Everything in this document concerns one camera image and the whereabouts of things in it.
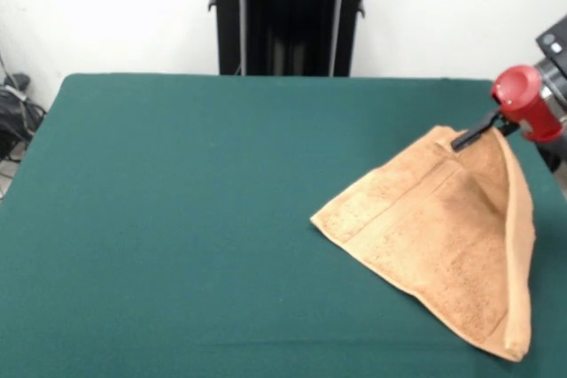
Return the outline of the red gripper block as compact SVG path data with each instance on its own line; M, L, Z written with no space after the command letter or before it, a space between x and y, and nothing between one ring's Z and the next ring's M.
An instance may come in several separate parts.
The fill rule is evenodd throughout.
M462 151L474 143L500 120L501 113L510 121L499 126L503 136L512 135L520 128L522 136L531 142L558 139L563 125L552 113L542 91L543 80L534 66L510 67L497 77L491 92L500 110L489 112L479 124L456 137L450 143L452 150Z

